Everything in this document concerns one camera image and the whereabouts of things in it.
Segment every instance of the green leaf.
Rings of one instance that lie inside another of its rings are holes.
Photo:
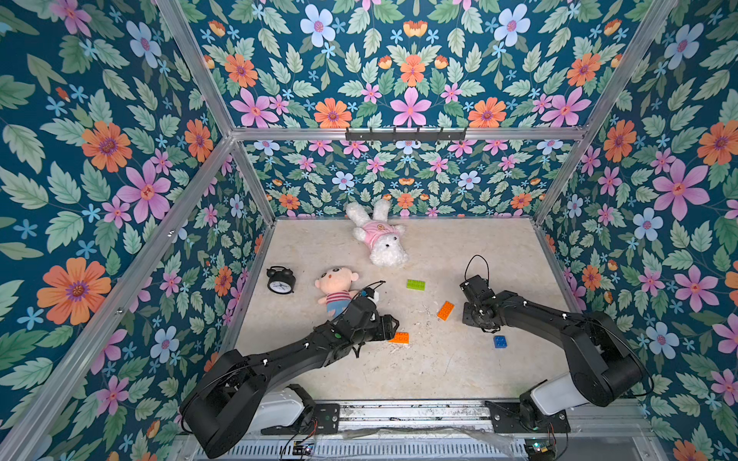
[[[46,158],[46,154],[36,133],[24,126],[5,125],[2,140],[7,143],[10,152],[18,156],[20,162],[26,162],[36,173],[41,172],[41,160]]]

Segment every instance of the metal bar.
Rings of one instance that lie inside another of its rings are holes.
[[[273,141],[300,141],[312,139],[346,139],[347,130],[323,128],[244,128],[237,127],[232,134],[237,141],[255,141],[270,139]],[[366,136],[365,140],[388,140],[389,136],[396,141],[415,139],[418,134],[435,136],[434,139],[447,139],[449,134],[464,135],[454,139],[572,139],[584,138],[586,130],[579,126],[565,128],[352,128],[348,133],[353,136]]]
[[[546,215],[551,211],[551,207],[559,199],[566,183],[579,164],[579,160],[582,159],[584,153],[592,145],[592,141],[595,139],[597,131],[602,124],[607,121],[607,116],[612,111],[615,101],[620,97],[620,93],[622,93],[633,76],[635,68],[641,62],[641,59],[643,59],[646,51],[648,51],[651,43],[653,43],[656,34],[658,34],[658,31],[676,4],[677,0],[653,0],[653,3],[651,3],[641,25],[638,26],[638,29],[630,40],[630,44],[626,48],[625,53],[623,53],[623,59],[618,65],[618,68],[615,69],[615,72],[613,72],[613,77],[610,78],[610,82],[607,83],[607,87],[602,92],[602,95],[597,100],[595,107],[587,119],[584,138],[569,152],[569,156],[559,169],[556,179],[553,180],[551,187],[548,188],[546,198],[543,199],[543,203],[541,203],[541,206],[536,211],[536,224],[539,226],[542,225]]]
[[[227,137],[235,127],[233,118],[213,80],[213,75],[205,66],[205,58],[200,51],[200,45],[195,39],[190,25],[187,23],[182,6],[178,0],[159,0],[156,4],[169,26],[169,31],[172,33],[187,67],[190,68],[195,84],[213,114],[221,135]]]
[[[236,142],[233,158],[238,165],[238,169],[243,174],[246,188],[251,192],[251,196],[254,198],[254,202],[256,202],[259,213],[264,218],[264,222],[269,227],[274,226],[276,219],[275,213],[272,210],[272,206],[269,205],[269,201],[266,200],[266,192],[264,192],[264,187],[261,185],[261,181],[259,181],[259,176],[256,174],[254,165],[249,160],[243,142]]]
[[[244,323],[244,317],[246,317],[246,311],[249,308],[251,297],[254,295],[254,289],[256,288],[256,281],[261,273],[261,268],[264,265],[266,259],[266,251],[269,249],[269,244],[272,242],[272,236],[274,235],[275,228],[267,227],[264,230],[264,240],[261,242],[259,248],[259,254],[256,255],[253,266],[251,266],[251,273],[249,274],[249,281],[246,282],[244,290],[241,292],[241,298],[238,300],[238,304],[235,306],[235,312],[233,313],[233,320],[228,326],[228,331],[223,336],[223,342],[221,343],[221,353],[227,352],[235,347],[235,342],[238,339],[238,335],[241,334],[241,325]]]
[[[210,185],[210,179],[225,162],[230,149],[231,141],[224,139],[200,167],[171,211],[159,223],[154,235],[131,262],[121,277],[121,283],[115,285],[46,380],[38,397],[5,436],[0,444],[0,460],[26,461],[33,455],[41,438],[48,434],[72,394],[87,376],[97,354],[108,344],[128,306],[172,243],[171,236],[187,220],[203,191]]]

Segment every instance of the robotic arm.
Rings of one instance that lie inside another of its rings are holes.
[[[566,313],[518,296],[495,293],[476,275],[464,280],[463,323],[482,330],[520,328],[561,347],[569,373],[544,381],[520,396],[520,418],[537,427],[545,416],[564,408],[593,403],[607,406],[648,375],[618,330],[603,312]]]
[[[267,353],[223,354],[180,407],[183,421],[209,458],[233,447],[249,428],[264,395],[296,376],[327,367],[352,350],[359,356],[370,341],[394,338],[399,322],[380,316],[373,290],[355,297],[336,319],[313,329],[305,338]]]

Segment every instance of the clock face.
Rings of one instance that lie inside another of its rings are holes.
[[[292,291],[292,287],[284,282],[279,282],[276,280],[273,282],[269,282],[269,289],[279,294],[287,294]]]

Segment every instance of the pink shirt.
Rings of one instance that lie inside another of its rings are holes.
[[[364,238],[364,243],[367,244],[369,249],[374,248],[374,244],[382,235],[396,233],[394,227],[381,221],[369,221],[362,227],[362,229],[367,233],[367,236]]]

